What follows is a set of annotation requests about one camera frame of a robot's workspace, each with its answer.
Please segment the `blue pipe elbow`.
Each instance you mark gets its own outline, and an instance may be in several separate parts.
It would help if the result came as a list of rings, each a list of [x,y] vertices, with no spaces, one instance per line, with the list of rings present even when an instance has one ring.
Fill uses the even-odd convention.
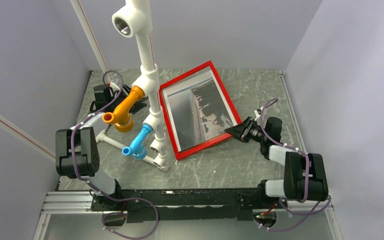
[[[147,155],[147,150],[144,146],[144,141],[148,137],[149,134],[153,132],[153,128],[149,125],[144,123],[142,125],[142,128],[140,132],[137,134],[137,136],[132,140],[129,146],[125,146],[122,149],[122,154],[124,156],[131,156],[137,160],[142,160]]]

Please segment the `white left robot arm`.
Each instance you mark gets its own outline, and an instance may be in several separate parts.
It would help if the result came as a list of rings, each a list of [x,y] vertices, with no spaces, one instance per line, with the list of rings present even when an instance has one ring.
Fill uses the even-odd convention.
[[[123,90],[113,92],[109,86],[103,94],[95,98],[104,105],[90,112],[79,124],[59,129],[55,133],[55,168],[61,177],[77,179],[94,190],[97,198],[104,199],[104,204],[111,210],[119,209],[124,203],[124,196],[118,181],[108,176],[100,167],[100,154],[97,137],[106,132],[108,125],[102,116],[115,109],[115,104],[127,97]]]

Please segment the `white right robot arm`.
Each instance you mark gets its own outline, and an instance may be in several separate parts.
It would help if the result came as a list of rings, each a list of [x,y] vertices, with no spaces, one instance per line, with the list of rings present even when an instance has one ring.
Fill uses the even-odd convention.
[[[242,143],[258,142],[260,154],[266,160],[284,167],[283,178],[263,181],[264,189],[255,194],[256,203],[267,208],[275,198],[302,201],[305,190],[308,201],[326,201],[329,189],[322,155],[308,153],[304,156],[296,149],[284,147],[280,142],[282,125],[281,119],[269,117],[262,129],[252,117],[247,117],[242,123],[225,129]]]

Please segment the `orange pipe elbow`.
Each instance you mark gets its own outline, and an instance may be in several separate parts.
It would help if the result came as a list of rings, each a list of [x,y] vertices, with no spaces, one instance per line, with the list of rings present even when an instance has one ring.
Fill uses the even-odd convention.
[[[103,122],[109,125],[114,125],[115,129],[122,133],[131,131],[134,127],[134,121],[129,111],[133,105],[144,96],[144,91],[141,88],[134,86],[128,96],[113,112],[106,112],[103,114]]]

